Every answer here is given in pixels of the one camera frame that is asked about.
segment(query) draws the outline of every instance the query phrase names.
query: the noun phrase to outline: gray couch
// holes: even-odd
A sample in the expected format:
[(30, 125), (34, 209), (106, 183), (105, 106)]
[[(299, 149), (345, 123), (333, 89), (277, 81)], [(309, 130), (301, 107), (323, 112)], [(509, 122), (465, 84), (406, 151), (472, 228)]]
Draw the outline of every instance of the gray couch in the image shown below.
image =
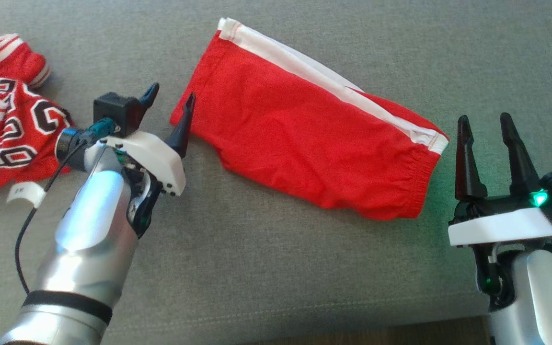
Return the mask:
[[(539, 173), (552, 170), (552, 2), (0, 0), (0, 35), (20, 33), (48, 58), (53, 76), (39, 92), (80, 126), (90, 124), (97, 96), (137, 96), (159, 81), (142, 129), (164, 138), (220, 17), (405, 105), (451, 139), (467, 114), (491, 194), (509, 184), (500, 112), (513, 115)], [(419, 218), (379, 222), (231, 174), (193, 138), (187, 189), (157, 204), (103, 343), (234, 344), (484, 314), (472, 253), (448, 242), (454, 153), (451, 142)], [(29, 227), (29, 282), (85, 177), (59, 178)], [(12, 250), (30, 209), (5, 205), (7, 192), (0, 190), (0, 335), (24, 299)]]

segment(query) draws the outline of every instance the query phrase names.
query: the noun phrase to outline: black cable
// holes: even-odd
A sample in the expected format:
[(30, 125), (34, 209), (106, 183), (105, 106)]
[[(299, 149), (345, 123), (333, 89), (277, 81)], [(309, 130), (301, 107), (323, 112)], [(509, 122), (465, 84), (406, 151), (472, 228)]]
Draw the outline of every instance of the black cable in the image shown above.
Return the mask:
[[(74, 147), (73, 150), (70, 151), (70, 153), (68, 153), (67, 156), (65, 156), (65, 159), (59, 164), (59, 168), (57, 168), (57, 170), (55, 171), (55, 174), (52, 175), (50, 180), (48, 180), (48, 183), (46, 183), (46, 186), (44, 187), (44, 193), (50, 190), (52, 183), (54, 183), (57, 176), (61, 174), (61, 170), (63, 170), (65, 164), (68, 163), (69, 159), (72, 158), (72, 156), (85, 145), (86, 145), (86, 140), (82, 140), (76, 147)], [(23, 240), (24, 233), (25, 231), (27, 231), (27, 227), (29, 226), (29, 223), (31, 223), (31, 219), (33, 219), (33, 216), (35, 216), (35, 212), (37, 212), (37, 209), (34, 207), (33, 209), (31, 209), (31, 212), (29, 212), (27, 219), (24, 220), (23, 227), (20, 229), (20, 232), (18, 233), (18, 237), (16, 238), (16, 245), (14, 247), (14, 260), (16, 262), (16, 271), (18, 273), (18, 279), (20, 279), (20, 284), (23, 286), (24, 292), (26, 294), (29, 294), (29, 287), (27, 286), (27, 282), (24, 279), (23, 269), (20, 267), (20, 243)]]

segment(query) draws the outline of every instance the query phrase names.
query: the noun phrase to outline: sports jersey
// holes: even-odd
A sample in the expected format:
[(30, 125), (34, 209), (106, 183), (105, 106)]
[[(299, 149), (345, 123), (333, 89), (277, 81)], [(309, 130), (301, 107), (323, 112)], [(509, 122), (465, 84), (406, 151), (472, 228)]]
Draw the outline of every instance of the sports jersey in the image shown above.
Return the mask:
[(449, 142), (429, 120), (230, 18), (219, 22), (172, 124), (190, 92), (191, 131), (224, 168), (371, 219), (418, 216)]
[(0, 37), (0, 187), (39, 181), (57, 169), (55, 143), (70, 117), (32, 91), (49, 75), (46, 59), (18, 35)]

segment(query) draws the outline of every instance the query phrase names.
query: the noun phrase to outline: white tag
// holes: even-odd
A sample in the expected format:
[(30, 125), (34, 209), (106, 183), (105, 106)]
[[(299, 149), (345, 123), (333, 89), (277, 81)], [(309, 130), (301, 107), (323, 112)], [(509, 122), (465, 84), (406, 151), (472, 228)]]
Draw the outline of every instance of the white tag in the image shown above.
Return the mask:
[(42, 204), (42, 200), (44, 200), (45, 196), (46, 192), (44, 192), (44, 189), (37, 183), (18, 183), (11, 186), (6, 203), (15, 199), (26, 199), (33, 203), (33, 207), (38, 208)]

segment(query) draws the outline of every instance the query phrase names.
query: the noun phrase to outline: robotic arm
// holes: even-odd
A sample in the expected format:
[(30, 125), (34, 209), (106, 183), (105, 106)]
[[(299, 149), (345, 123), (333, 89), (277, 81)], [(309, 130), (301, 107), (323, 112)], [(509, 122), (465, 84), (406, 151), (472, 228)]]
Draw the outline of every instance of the robotic arm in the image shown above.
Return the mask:
[[(510, 194), (487, 196), (472, 152), (468, 118), (458, 123), (451, 245), (472, 248), (478, 289), (489, 296), (492, 345), (552, 345), (552, 172), (539, 179), (508, 113), (500, 116), (508, 146)], [(519, 244), (523, 250), (499, 253)]]
[(180, 195), (195, 95), (163, 142), (138, 131), (159, 90), (140, 98), (113, 92), (94, 101), (94, 124), (67, 128), (57, 159), (89, 172), (57, 226), (14, 326), (0, 345), (97, 345), (121, 297), (138, 239), (160, 194)]

